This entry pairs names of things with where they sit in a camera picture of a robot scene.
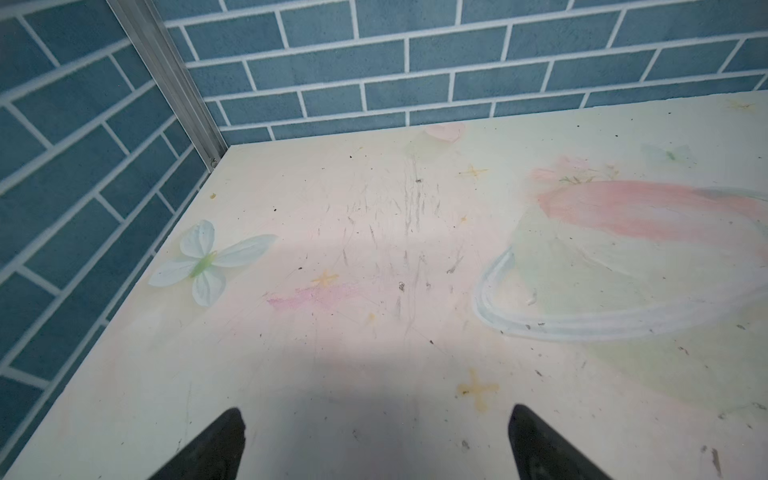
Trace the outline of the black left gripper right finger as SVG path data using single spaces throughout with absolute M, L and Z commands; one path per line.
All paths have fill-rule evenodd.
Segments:
M 516 404 L 508 438 L 521 479 L 610 480 L 610 477 L 524 404 Z

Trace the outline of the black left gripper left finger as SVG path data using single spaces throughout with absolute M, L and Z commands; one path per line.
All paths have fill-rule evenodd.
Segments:
M 224 411 L 150 479 L 235 480 L 245 449 L 245 430 L 238 408 Z

